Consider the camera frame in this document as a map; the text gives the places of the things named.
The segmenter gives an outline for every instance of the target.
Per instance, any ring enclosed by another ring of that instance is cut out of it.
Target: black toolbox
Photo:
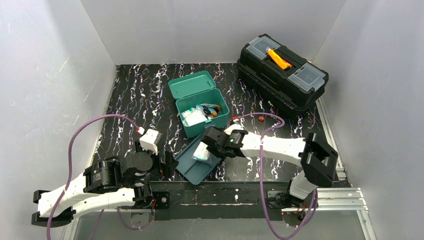
[[[271,48],[292,67],[280,68],[267,54]],[[324,93],[329,74],[263,34],[246,44],[237,61],[238,77],[278,107],[279,115],[294,119]]]

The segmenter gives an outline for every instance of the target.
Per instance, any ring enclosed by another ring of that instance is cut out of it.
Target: gray floor
[[[130,213],[122,213],[130,222]],[[80,218],[75,240],[88,239],[98,213]],[[274,227],[283,236],[294,230],[283,221],[274,222]],[[179,219],[155,221],[143,231],[129,230],[121,225],[116,212],[105,212],[92,240],[275,240],[265,219]],[[356,211],[318,211],[313,220],[293,240],[364,240]]]

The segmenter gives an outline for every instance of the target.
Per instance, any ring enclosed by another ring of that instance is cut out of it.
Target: cable
[[[103,215],[104,212],[105,212],[104,209],[102,209],[100,211],[100,214],[98,215],[98,218],[97,218],[97,222],[95,223],[94,229],[91,232],[90,236],[88,237],[88,240],[91,240],[94,236],[94,233],[96,233],[97,227],[99,226],[99,223],[100,223],[100,219],[102,218],[102,215]]]
[[[94,122],[97,122],[99,120],[106,119],[106,118],[122,118],[122,119],[125,119],[128,122],[130,122],[132,125],[134,125],[134,127],[137,129],[137,132],[140,129],[140,127],[137,126],[137,124],[133,120],[129,119],[128,117],[126,117],[124,115],[106,114],[106,115],[103,115],[103,116],[96,117],[93,120],[90,120],[90,121],[84,123],[84,125],[82,125],[78,130],[76,130],[76,132],[73,134],[72,138],[69,141],[69,147],[68,147],[68,151],[67,151],[68,166],[69,166],[69,175],[67,177],[67,182],[66,182],[64,191],[62,191],[62,193],[60,194],[60,196],[57,198],[56,202],[54,203],[53,208],[51,209],[51,213],[48,216],[47,229],[46,229],[47,240],[52,240],[52,237],[50,236],[50,228],[51,228],[51,225],[52,225],[53,214],[55,213],[56,208],[59,205],[59,202],[64,197],[65,191],[68,190],[69,185],[71,184],[71,180],[72,180],[72,146],[74,145],[74,141],[77,138],[78,134],[80,134],[80,132],[82,130],[84,130],[88,125],[90,125],[90,124],[92,124]]]
[[[150,222],[146,223],[146,224],[145,224],[145,225],[143,225],[143,226],[139,226],[139,227],[130,226],[130,225],[126,224],[126,223],[124,222],[124,220],[122,219],[122,216],[121,216],[121,213],[120,213],[119,209],[120,209],[120,207],[117,207],[117,208],[116,208],[116,212],[118,213],[118,218],[119,218],[120,223],[121,223],[124,227],[126,227],[127,229],[130,229],[130,230],[142,230],[142,229],[144,229],[145,227],[149,226],[151,223],[153,223],[153,222],[154,222],[154,220],[155,220],[155,218],[153,218],[153,220],[152,220],[152,221],[150,221]]]
[[[285,124],[285,122],[284,122],[284,120],[281,118],[281,117],[279,117],[279,116],[277,116],[277,115],[275,115],[275,114],[272,114],[272,113],[267,113],[267,112],[251,112],[251,113],[249,113],[249,114],[245,114],[245,115],[242,115],[242,116],[239,116],[239,117],[235,117],[235,119],[241,119],[241,118],[245,118],[245,117],[247,117],[247,116],[254,116],[254,115],[267,115],[267,116],[270,116],[270,117],[273,117],[273,118],[276,118],[276,119],[278,119],[280,122],[281,122],[281,124],[279,124],[279,125],[276,125],[276,126],[272,126],[272,127],[270,127],[270,128],[267,128],[261,135],[260,135],[260,141],[261,141],[261,143],[262,143],[262,140],[264,139],[264,136],[269,132],[269,131],[271,131],[271,130],[274,130],[274,129],[279,129],[279,128],[281,128],[281,127],[283,127],[284,126],[284,124]],[[299,227],[298,228],[296,228],[296,230],[294,230],[294,232],[292,233],[292,234],[290,234],[289,236],[287,236],[287,237],[283,237],[283,236],[280,236],[278,233],[277,233],[277,231],[274,229],[274,227],[273,227],[273,225],[272,225],[272,223],[271,223],[271,220],[270,220],[270,216],[268,215],[268,210],[267,210],[267,206],[266,206],[266,203],[265,203],[265,193],[264,193],[264,174],[263,174],[263,169],[264,169],[264,161],[263,161],[263,159],[264,159],[264,146],[261,144],[260,146],[259,146],[259,149],[260,149],[260,154],[259,154],[259,162],[260,162],[260,164],[259,164],[259,170],[260,170],[260,173],[259,173],[259,187],[260,187],[260,194],[261,194],[261,201],[262,201],[262,208],[263,208],[263,213],[265,214],[265,219],[266,219],[266,223],[268,224],[268,226],[269,226],[269,229],[271,230],[271,232],[278,238],[278,239],[280,239],[280,240],[289,240],[289,239],[291,239],[291,238],[293,238],[300,230],[301,230],[301,228],[305,225],[305,224],[307,224],[307,223],[309,223],[309,221],[311,220],[311,218],[314,216],[314,214],[315,214],[315,208],[313,209],[313,211],[312,211],[312,213],[311,213],[311,208],[313,207],[313,206],[315,206],[316,204],[315,203],[318,203],[318,202],[316,202],[316,198],[317,198],[317,190],[315,189],[313,192],[312,192],[312,200],[310,201],[310,204],[309,204],[309,208],[308,208],[308,210],[307,210],[307,212],[306,212],[306,215],[305,215],[305,217],[304,217],[304,219],[302,220],[302,222],[300,223],[300,225],[299,225]]]

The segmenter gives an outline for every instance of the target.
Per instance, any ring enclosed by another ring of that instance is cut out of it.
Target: black marble table
[[[194,138],[187,138],[181,120],[177,117],[177,107],[171,95],[168,82],[188,74],[208,71],[216,82],[216,88],[225,97],[230,113],[228,118],[251,112],[267,112],[279,115],[272,102],[266,100],[254,89],[238,79],[235,63],[216,64],[139,64],[120,65],[108,104],[108,114],[122,114],[133,119],[146,130],[151,128],[162,133],[158,143],[161,161],[166,149],[178,155]],[[273,118],[264,122],[248,117],[241,124],[250,132],[260,134],[276,124]],[[285,126],[270,132],[281,138],[306,137],[309,132],[323,132],[323,125],[314,105],[298,116],[296,120],[286,120]],[[102,127],[94,162],[114,155],[127,155],[135,152],[133,141],[138,135],[130,123],[121,119],[106,119]],[[258,181],[259,158],[226,159],[205,179],[206,181]],[[264,160],[266,181],[288,182],[300,168],[276,159]],[[151,174],[153,181],[183,181],[176,172],[171,179],[165,179],[158,170]]]

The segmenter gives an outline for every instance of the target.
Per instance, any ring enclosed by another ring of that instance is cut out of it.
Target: green plastic box
[[[197,104],[215,104],[221,107],[218,116],[193,126],[184,126],[185,134],[194,138],[202,134],[208,127],[224,128],[228,123],[230,112],[221,91],[216,89],[214,79],[208,71],[201,71],[169,81],[169,89],[176,100],[176,109],[181,113],[195,108]]]

